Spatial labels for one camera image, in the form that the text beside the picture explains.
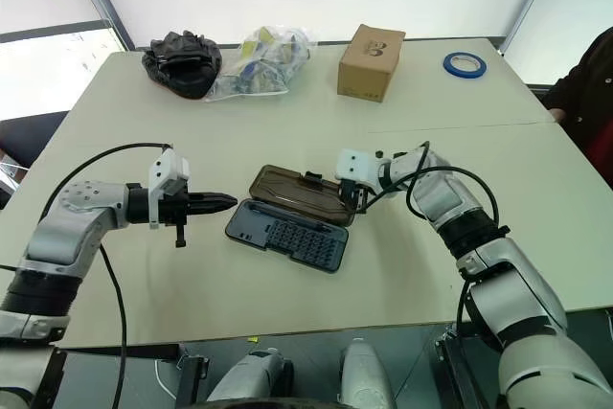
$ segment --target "clear plastic bag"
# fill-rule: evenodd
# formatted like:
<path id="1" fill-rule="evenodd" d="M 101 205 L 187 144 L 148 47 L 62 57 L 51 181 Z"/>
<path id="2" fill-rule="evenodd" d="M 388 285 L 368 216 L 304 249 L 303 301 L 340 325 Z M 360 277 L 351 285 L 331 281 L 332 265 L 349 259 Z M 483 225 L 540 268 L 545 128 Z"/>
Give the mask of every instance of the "clear plastic bag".
<path id="1" fill-rule="evenodd" d="M 287 93 L 287 83 L 310 59 L 316 46 L 317 42 L 309 40 L 302 29 L 261 27 L 240 44 L 236 60 L 223 63 L 205 99 Z"/>

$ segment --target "open case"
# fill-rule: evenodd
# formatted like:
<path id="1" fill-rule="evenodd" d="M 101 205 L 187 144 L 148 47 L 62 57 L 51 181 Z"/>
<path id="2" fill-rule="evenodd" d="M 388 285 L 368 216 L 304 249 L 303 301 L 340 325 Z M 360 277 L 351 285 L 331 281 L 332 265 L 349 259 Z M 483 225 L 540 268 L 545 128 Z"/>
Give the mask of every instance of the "open case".
<path id="1" fill-rule="evenodd" d="M 266 165 L 226 227 L 226 235 L 314 268 L 338 270 L 353 221 L 339 185 L 319 174 Z"/>

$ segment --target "blue tape roll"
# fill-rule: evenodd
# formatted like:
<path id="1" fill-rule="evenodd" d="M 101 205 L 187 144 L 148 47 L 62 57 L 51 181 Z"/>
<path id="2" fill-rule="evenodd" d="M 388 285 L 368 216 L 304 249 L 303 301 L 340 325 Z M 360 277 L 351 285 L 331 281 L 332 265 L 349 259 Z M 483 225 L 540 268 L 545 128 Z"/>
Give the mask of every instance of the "blue tape roll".
<path id="1" fill-rule="evenodd" d="M 455 67 L 453 65 L 454 58 L 466 59 L 468 61 L 472 61 L 477 65 L 477 69 L 474 71 L 465 71 L 464 69 Z M 485 61 L 483 61 L 478 56 L 473 55 L 472 53 L 467 53 L 467 52 L 450 53 L 449 55 L 444 57 L 443 67 L 444 67 L 444 70 L 447 71 L 449 74 L 456 76 L 456 77 L 461 77 L 462 79 L 476 79 L 478 77 L 481 77 L 488 69 L 488 65 L 486 64 Z"/>

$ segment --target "beige table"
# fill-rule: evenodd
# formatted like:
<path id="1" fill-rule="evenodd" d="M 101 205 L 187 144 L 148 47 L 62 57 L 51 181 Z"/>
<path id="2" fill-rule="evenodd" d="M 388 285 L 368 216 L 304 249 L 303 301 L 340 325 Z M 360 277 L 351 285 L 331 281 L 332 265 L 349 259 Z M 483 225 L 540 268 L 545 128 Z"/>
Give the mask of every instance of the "beige table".
<path id="1" fill-rule="evenodd" d="M 343 111 L 351 113 L 350 103 L 361 102 L 336 97 L 320 81 L 307 81 L 321 72 L 319 67 L 306 68 L 293 93 L 279 99 L 206 104 L 181 100 L 152 84 L 138 59 L 115 55 L 103 66 L 0 215 L 3 262 L 17 261 L 56 182 L 76 164 L 118 144 L 173 142 L 191 162 L 191 190 L 243 199 L 266 163 L 331 176 L 341 148 L 391 153 L 429 139 L 434 150 L 490 184 L 502 222 L 510 225 L 567 308 L 613 304 L 608 289 L 613 193 L 557 125 L 501 121 L 497 126 L 378 132 L 369 125 L 374 119 L 367 112 L 382 111 L 387 102 L 369 102 L 372 108 L 364 103 L 361 115 L 341 117 Z M 320 60 L 310 64 L 327 65 Z M 436 85 L 431 101 L 440 101 Z M 323 102 L 329 104 L 328 112 Z M 519 105 L 529 108 L 533 103 L 532 96 L 525 101 L 517 96 Z M 499 117 L 489 113 L 493 104 L 482 106 L 490 107 L 484 119 Z M 417 121 L 410 117 L 410 103 L 403 110 L 407 120 Z M 535 118 L 544 114 L 550 120 L 535 104 L 528 110 Z M 393 110 L 390 122 L 396 117 Z M 117 154 L 81 177 L 145 183 L 157 154 L 155 149 Z M 427 224 L 408 213 L 401 198 L 384 200 L 356 220 L 334 275 L 228 240 L 223 229 L 231 215 L 191 218 L 188 247 L 179 250 L 173 248 L 172 229 L 154 232 L 140 225 L 108 234 L 105 245 L 125 294 L 129 343 L 421 324 L 454 317 L 462 284 L 454 260 Z M 5 286 L 11 277 L 0 275 L 0 286 Z M 116 300 L 100 259 L 71 313 L 63 346 L 118 343 Z"/>

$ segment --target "person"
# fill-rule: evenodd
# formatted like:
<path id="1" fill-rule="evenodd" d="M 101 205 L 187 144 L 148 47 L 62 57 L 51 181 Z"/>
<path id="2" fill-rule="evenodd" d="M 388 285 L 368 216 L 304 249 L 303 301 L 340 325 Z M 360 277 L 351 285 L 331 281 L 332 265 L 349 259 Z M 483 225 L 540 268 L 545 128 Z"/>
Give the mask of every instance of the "person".
<path id="1" fill-rule="evenodd" d="M 594 40 L 543 105 L 613 189 L 613 28 Z"/>

